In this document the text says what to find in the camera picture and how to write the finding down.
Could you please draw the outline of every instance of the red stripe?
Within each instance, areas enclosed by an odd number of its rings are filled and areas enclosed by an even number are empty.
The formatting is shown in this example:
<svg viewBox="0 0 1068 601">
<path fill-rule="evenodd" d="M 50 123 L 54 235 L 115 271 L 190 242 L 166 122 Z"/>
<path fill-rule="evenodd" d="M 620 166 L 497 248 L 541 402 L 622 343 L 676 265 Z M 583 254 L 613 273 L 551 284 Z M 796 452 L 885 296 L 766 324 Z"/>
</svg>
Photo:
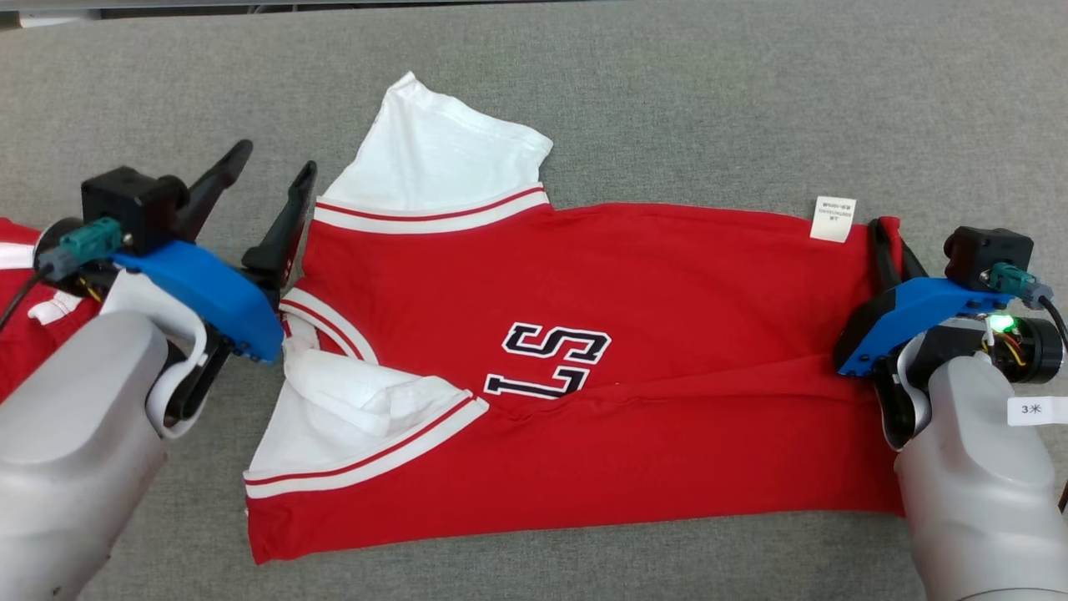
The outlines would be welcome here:
<svg viewBox="0 0 1068 601">
<path fill-rule="evenodd" d="M 345 343 L 348 344 L 348 348 L 356 355 L 356 359 L 360 360 L 361 362 L 363 361 L 363 355 L 360 354 L 360 350 L 356 348 L 356 345 L 352 344 L 352 342 L 348 338 L 348 336 L 345 336 L 344 332 L 342 332 L 334 325 L 330 323 L 330 320 L 324 318 L 323 316 L 316 314 L 315 312 L 309 310 L 308 307 L 305 307 L 303 305 L 294 303 L 293 300 L 286 300 L 285 298 L 283 298 L 282 302 L 279 303 L 279 305 L 288 305 L 289 307 L 293 307 L 294 310 L 297 310 L 298 312 L 303 312 L 303 313 L 308 314 L 309 316 L 311 316 L 311 317 L 319 320 L 320 322 L 323 322 L 323 326 L 329 328 L 334 334 L 336 334 L 337 336 L 340 336 L 342 341 L 344 341 Z"/>
<path fill-rule="evenodd" d="M 464 217 L 465 215 L 472 215 L 474 212 L 482 212 L 483 210 L 489 210 L 490 208 L 496 208 L 502 204 L 512 202 L 513 200 L 518 200 L 524 195 L 530 195 L 535 192 L 544 192 L 545 188 L 531 188 L 518 193 L 514 193 L 508 197 L 501 199 L 492 204 L 487 204 L 486 206 L 480 206 L 477 208 L 469 208 L 467 210 L 458 210 L 456 212 L 442 212 L 440 215 L 421 215 L 421 216 L 404 216 L 404 215 L 378 215 L 376 212 L 363 212 L 360 210 L 352 210 L 351 208 L 345 208 L 343 206 L 337 206 L 336 204 L 330 204 L 328 202 L 318 202 L 317 206 L 323 206 L 329 210 L 336 210 L 337 212 L 344 212 L 346 215 L 352 215 L 356 217 L 364 217 L 367 219 L 378 219 L 379 221 L 435 221 L 437 219 L 447 219 L 450 217 Z"/>
<path fill-rule="evenodd" d="M 391 453 L 393 453 L 393 452 L 395 452 L 395 450 L 404 447 L 408 443 L 410 443 L 410 442 L 419 439 L 423 434 L 426 434 L 428 431 L 437 428 L 442 422 L 449 420 L 453 414 L 455 414 L 456 412 L 458 412 L 461 408 L 466 407 L 472 400 L 474 400 L 474 397 L 468 397 L 467 399 L 464 399 L 462 401 L 456 404 L 455 407 L 453 407 L 452 409 L 450 409 L 449 411 L 446 411 L 444 414 L 442 414 L 440 417 L 438 417 L 437 420 L 435 420 L 434 422 L 431 422 L 430 424 L 428 424 L 425 428 L 423 428 L 419 432 L 415 432 L 415 434 L 413 434 L 412 437 L 409 437 L 408 439 L 405 439 L 404 441 L 400 441 L 399 443 L 393 445 L 392 447 L 389 447 L 387 449 L 382 449 L 381 452 L 376 453 L 375 455 L 368 457 L 367 459 L 364 459 L 363 461 L 358 461 L 358 462 L 354 463 L 352 465 L 346 465 L 345 468 L 339 468 L 337 470 L 331 470 L 330 472 L 314 472 L 314 473 L 305 473 L 305 474 L 286 474 L 284 476 L 274 476 L 274 477 L 271 477 L 271 478 L 264 478 L 262 480 L 249 480 L 248 478 L 246 478 L 245 484 L 249 485 L 249 486 L 261 486 L 261 485 L 271 485 L 273 483 L 280 483 L 282 480 L 302 480 L 302 479 L 307 479 L 307 478 L 326 478 L 326 477 L 329 477 L 329 476 L 337 476 L 340 474 L 345 474 L 345 473 L 351 472 L 354 470 L 358 470 L 360 468 L 363 468 L 364 465 L 367 465 L 368 463 L 372 463 L 374 461 L 377 461 L 377 460 L 386 457 L 387 455 L 389 455 L 389 454 L 391 454 Z"/>
</svg>

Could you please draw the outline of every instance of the red fabric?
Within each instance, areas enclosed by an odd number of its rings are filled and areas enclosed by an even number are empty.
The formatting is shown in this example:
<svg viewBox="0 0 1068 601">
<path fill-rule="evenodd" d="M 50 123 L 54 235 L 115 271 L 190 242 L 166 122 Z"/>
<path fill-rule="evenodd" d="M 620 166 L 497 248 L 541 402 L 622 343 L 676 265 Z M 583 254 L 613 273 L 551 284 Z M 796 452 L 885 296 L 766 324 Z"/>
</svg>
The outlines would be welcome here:
<svg viewBox="0 0 1068 601">
<path fill-rule="evenodd" d="M 884 223 L 899 265 L 898 220 Z M 381 365 L 439 376 L 490 409 L 367 481 L 249 499 L 255 560 L 724 515 L 899 513 L 874 393 L 830 359 L 871 296 L 867 230 L 835 243 L 810 226 L 663 204 L 536 206 L 418 235 L 314 221 L 297 286 L 349 320 Z M 611 343 L 596 365 L 563 350 L 518 355 L 502 346 L 516 322 Z M 489 375 L 559 384 L 553 370 L 568 365 L 590 375 L 561 399 L 484 390 Z"/>
<path fill-rule="evenodd" d="M 0 218 L 0 242 L 32 246 L 38 235 L 36 230 Z M 3 309 L 31 274 L 30 269 L 0 269 L 0 305 Z M 47 326 L 27 315 L 31 307 L 47 303 L 54 294 L 52 287 L 34 286 L 0 332 L 0 402 L 99 312 L 97 303 L 85 299 L 74 312 Z"/>
</svg>

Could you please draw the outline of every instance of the white paper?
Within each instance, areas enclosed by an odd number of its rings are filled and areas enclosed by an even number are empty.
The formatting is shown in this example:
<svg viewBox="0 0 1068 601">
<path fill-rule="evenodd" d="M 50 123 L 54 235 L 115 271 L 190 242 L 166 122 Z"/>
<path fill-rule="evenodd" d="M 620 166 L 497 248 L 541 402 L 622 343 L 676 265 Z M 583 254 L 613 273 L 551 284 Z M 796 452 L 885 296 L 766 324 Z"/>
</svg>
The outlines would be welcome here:
<svg viewBox="0 0 1068 601">
<path fill-rule="evenodd" d="M 828 241 L 846 241 L 853 225 L 857 201 L 851 197 L 821 195 L 816 199 L 816 215 L 812 218 L 810 237 Z"/>
<path fill-rule="evenodd" d="M 1068 424 L 1068 398 L 1012 397 L 1008 400 L 1009 426 Z"/>
</svg>

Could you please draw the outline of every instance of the black cable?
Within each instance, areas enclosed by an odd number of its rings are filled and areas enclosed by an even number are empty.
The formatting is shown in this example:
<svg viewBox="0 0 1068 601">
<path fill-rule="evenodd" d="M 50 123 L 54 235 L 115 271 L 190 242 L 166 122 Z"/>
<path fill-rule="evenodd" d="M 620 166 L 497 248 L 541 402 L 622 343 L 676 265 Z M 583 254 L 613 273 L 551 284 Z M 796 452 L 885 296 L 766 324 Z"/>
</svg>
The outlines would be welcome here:
<svg viewBox="0 0 1068 601">
<path fill-rule="evenodd" d="M 11 303 L 7 303 L 7 309 L 3 311 L 3 317 L 0 317 L 0 332 L 3 332 L 4 327 L 7 326 L 9 321 L 11 321 L 11 317 L 15 315 L 15 310 L 22 304 L 22 299 L 26 298 L 26 295 L 33 289 L 33 286 L 36 285 L 37 282 L 45 279 L 45 275 L 47 275 L 51 270 L 51 265 L 49 265 L 41 270 L 34 271 L 34 273 L 26 280 L 26 283 L 18 288 L 18 291 L 16 291 L 15 296 L 12 297 Z"/>
<path fill-rule="evenodd" d="M 1038 304 L 1050 313 L 1050 317 L 1053 318 L 1053 326 L 1057 327 L 1061 341 L 1065 344 L 1065 348 L 1068 349 L 1068 329 L 1065 328 L 1065 320 L 1061 317 L 1061 312 L 1053 306 L 1052 300 L 1047 296 L 1039 296 Z M 1065 490 L 1061 493 L 1061 501 L 1057 503 L 1057 509 L 1062 513 L 1065 512 L 1065 507 L 1068 507 L 1068 483 L 1065 483 Z"/>
</svg>

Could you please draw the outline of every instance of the black letter with white outline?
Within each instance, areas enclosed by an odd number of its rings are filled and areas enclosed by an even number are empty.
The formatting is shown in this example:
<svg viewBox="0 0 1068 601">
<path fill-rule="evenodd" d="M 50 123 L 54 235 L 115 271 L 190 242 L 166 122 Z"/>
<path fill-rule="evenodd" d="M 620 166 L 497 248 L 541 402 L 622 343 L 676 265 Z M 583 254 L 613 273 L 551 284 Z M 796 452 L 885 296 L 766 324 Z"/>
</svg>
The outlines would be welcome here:
<svg viewBox="0 0 1068 601">
<path fill-rule="evenodd" d="M 540 344 L 529 343 L 530 339 L 537 338 L 543 330 L 540 326 L 516 322 L 512 326 L 512 330 L 501 346 L 508 353 L 547 360 L 556 357 L 565 343 L 579 343 L 581 346 L 569 349 L 563 359 L 569 362 L 595 365 L 604 355 L 604 349 L 612 343 L 612 338 L 603 332 L 568 328 L 550 330 Z M 557 366 L 552 378 L 561 382 L 562 385 L 546 386 L 533 382 L 508 380 L 503 376 L 490 374 L 486 377 L 485 392 L 490 395 L 513 393 L 539 399 L 559 399 L 582 389 L 588 376 L 590 370 L 586 368 Z"/>
</svg>

